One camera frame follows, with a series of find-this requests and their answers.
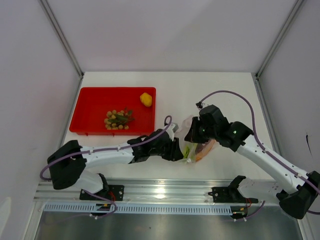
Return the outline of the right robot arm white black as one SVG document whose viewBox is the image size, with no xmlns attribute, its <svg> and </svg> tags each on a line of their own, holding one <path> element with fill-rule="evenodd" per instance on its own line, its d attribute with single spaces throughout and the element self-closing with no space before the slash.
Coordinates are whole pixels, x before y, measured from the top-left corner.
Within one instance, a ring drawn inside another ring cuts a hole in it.
<svg viewBox="0 0 320 240">
<path fill-rule="evenodd" d="M 185 141 L 204 144 L 216 140 L 222 147 L 251 160 L 280 186 L 275 194 L 280 208 L 295 219 L 303 219 L 320 194 L 320 174 L 307 172 L 266 147 L 245 124 L 228 122 L 215 105 L 198 102 L 199 115 L 192 118 Z"/>
</svg>

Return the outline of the bunch of tan longans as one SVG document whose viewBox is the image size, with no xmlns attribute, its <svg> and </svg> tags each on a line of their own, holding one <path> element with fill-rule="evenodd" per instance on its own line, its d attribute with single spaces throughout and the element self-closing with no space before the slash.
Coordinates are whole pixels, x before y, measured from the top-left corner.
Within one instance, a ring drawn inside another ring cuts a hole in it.
<svg viewBox="0 0 320 240">
<path fill-rule="evenodd" d="M 115 109 L 108 111 L 103 122 L 107 130 L 128 130 L 130 128 L 129 123 L 133 120 L 133 110 L 125 107 L 120 111 Z"/>
</svg>

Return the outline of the orange purple sweet potato slice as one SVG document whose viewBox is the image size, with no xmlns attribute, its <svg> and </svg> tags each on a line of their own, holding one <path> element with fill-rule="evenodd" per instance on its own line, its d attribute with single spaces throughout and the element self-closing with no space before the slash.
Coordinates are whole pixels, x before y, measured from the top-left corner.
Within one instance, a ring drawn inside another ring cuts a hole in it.
<svg viewBox="0 0 320 240">
<path fill-rule="evenodd" d="M 198 162 L 203 159 L 214 148 L 216 141 L 214 139 L 206 143 L 198 143 L 195 148 L 195 161 Z"/>
</svg>

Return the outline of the clear pink-dotted zip bag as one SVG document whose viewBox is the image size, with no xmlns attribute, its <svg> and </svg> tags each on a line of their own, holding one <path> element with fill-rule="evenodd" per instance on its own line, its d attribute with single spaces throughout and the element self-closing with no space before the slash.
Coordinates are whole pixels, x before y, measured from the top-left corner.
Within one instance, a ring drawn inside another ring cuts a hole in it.
<svg viewBox="0 0 320 240">
<path fill-rule="evenodd" d="M 196 163 L 205 158 L 218 143 L 212 139 L 206 143 L 190 143 L 185 141 L 185 136 L 189 132 L 192 125 L 193 116 L 186 118 L 178 128 L 175 136 L 179 139 L 179 147 L 183 154 L 183 160 L 186 163 Z"/>
</svg>

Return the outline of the green celery stalks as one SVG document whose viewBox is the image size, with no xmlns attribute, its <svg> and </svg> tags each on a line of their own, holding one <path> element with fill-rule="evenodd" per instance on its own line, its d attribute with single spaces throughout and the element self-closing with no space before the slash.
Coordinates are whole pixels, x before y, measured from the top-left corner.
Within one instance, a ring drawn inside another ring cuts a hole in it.
<svg viewBox="0 0 320 240">
<path fill-rule="evenodd" d="M 193 163 L 195 160 L 195 148 L 194 144 L 191 143 L 189 145 L 186 145 L 182 151 L 182 154 L 184 156 L 183 160 L 187 163 Z"/>
</svg>

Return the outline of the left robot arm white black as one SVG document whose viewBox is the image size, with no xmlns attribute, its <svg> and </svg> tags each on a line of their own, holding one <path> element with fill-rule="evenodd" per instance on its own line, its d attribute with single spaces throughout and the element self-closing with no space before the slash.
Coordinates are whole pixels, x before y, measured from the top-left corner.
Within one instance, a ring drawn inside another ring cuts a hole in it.
<svg viewBox="0 0 320 240">
<path fill-rule="evenodd" d="M 142 163 L 153 156 L 171 162 L 182 160 L 184 155 L 179 139 L 157 130 L 149 136 L 142 135 L 109 147 L 85 147 L 77 140 L 70 140 L 48 157 L 47 164 L 55 190 L 76 187 L 103 200 L 110 190 L 107 180 L 102 173 L 92 173 L 89 169 L 109 164 Z"/>
</svg>

